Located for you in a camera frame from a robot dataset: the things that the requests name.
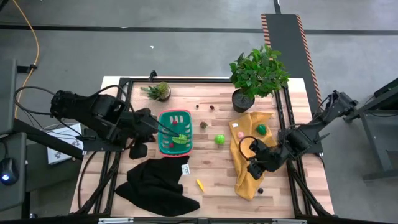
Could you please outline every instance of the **yellow towel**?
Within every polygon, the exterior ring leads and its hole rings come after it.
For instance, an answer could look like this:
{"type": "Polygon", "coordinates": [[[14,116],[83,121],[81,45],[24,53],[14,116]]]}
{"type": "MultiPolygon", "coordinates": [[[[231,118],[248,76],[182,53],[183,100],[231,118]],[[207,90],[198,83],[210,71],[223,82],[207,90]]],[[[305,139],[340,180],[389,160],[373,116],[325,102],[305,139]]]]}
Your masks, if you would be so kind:
{"type": "MultiPolygon", "coordinates": [[[[235,184],[235,192],[246,200],[253,199],[257,188],[260,186],[264,178],[264,175],[262,175],[260,179],[254,180],[252,175],[248,173],[247,166],[249,165],[249,162],[242,157],[238,148],[238,132],[243,132],[245,136],[254,136],[269,147],[275,146],[277,143],[272,138],[272,133],[267,126],[267,121],[270,117],[270,113],[252,112],[243,114],[239,119],[229,122],[229,128],[232,132],[231,153],[234,159],[236,174],[238,175],[235,184]],[[259,124],[265,124],[267,126],[267,134],[265,136],[260,135],[256,131],[256,128],[259,124]]],[[[249,149],[250,143],[252,142],[252,138],[246,138],[242,142],[241,149],[246,157],[254,156],[254,152],[249,149]]]]}

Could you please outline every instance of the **computer mouse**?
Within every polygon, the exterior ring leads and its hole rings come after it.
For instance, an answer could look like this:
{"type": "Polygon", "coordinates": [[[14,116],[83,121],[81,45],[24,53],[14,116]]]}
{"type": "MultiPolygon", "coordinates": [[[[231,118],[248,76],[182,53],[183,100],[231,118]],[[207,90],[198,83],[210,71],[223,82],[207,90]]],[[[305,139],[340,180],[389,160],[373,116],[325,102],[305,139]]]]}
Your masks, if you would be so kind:
{"type": "Polygon", "coordinates": [[[5,158],[0,161],[0,181],[4,185],[12,185],[18,181],[19,172],[13,158],[5,158]]]}

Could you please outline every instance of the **concrete floor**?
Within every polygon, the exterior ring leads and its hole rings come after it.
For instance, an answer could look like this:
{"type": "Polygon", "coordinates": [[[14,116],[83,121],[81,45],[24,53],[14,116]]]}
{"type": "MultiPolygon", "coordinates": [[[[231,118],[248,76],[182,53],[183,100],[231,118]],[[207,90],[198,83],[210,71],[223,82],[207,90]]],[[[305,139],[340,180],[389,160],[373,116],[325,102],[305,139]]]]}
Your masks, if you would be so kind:
{"type": "MultiPolygon", "coordinates": [[[[274,13],[272,0],[20,0],[33,24],[134,27],[261,28],[260,14],[274,13]]],[[[280,0],[282,13],[299,14],[305,29],[398,30],[398,2],[390,0],[280,0]]],[[[0,22],[23,18],[12,2],[0,22]]],[[[240,52],[264,43],[262,34],[163,32],[38,31],[39,69],[30,85],[96,91],[105,75],[229,76],[228,63],[240,52]]],[[[308,44],[322,96],[345,91],[365,102],[369,95],[397,77],[398,36],[308,35],[308,44]]],[[[2,57],[29,64],[35,56],[30,31],[0,30],[2,57]]],[[[24,79],[18,76],[18,82],[24,79]]],[[[48,110],[50,96],[32,91],[22,103],[48,110]]],[[[37,117],[43,125],[55,123],[37,117]]],[[[24,114],[21,119],[28,121],[24,114]]],[[[345,218],[397,222],[397,179],[365,184],[362,175],[379,170],[362,124],[341,119],[325,128],[326,175],[335,213],[345,218]]],[[[41,216],[69,212],[76,180],[37,191],[32,211],[41,216]]],[[[0,213],[0,220],[18,214],[0,213]]]]}

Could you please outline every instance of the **teal basket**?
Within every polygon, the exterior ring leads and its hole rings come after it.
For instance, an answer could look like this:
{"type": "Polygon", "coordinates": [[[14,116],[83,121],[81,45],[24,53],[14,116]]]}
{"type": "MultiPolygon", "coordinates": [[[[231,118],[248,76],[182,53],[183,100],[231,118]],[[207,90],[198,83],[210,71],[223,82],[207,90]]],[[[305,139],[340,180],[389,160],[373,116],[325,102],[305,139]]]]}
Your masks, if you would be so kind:
{"type": "MultiPolygon", "coordinates": [[[[187,143],[177,144],[172,141],[172,137],[162,133],[158,133],[159,150],[166,157],[181,157],[191,153],[192,150],[192,119],[191,114],[187,110],[165,110],[159,115],[159,122],[168,127],[172,131],[187,136],[187,143]]],[[[159,125],[159,130],[172,135],[172,133],[159,125]]]]}

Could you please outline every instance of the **succulent pot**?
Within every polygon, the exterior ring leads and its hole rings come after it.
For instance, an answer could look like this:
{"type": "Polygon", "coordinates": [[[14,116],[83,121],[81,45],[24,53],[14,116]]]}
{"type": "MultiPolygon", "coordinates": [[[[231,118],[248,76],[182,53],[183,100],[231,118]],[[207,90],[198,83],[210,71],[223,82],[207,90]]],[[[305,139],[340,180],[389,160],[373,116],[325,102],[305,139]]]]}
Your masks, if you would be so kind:
{"type": "Polygon", "coordinates": [[[243,113],[253,106],[254,99],[251,100],[250,98],[246,97],[243,95],[241,89],[238,89],[232,94],[232,104],[236,112],[243,113]]]}
{"type": "Polygon", "coordinates": [[[157,100],[160,102],[165,102],[170,98],[171,95],[172,95],[172,89],[169,87],[169,94],[165,98],[159,98],[157,100]]]}

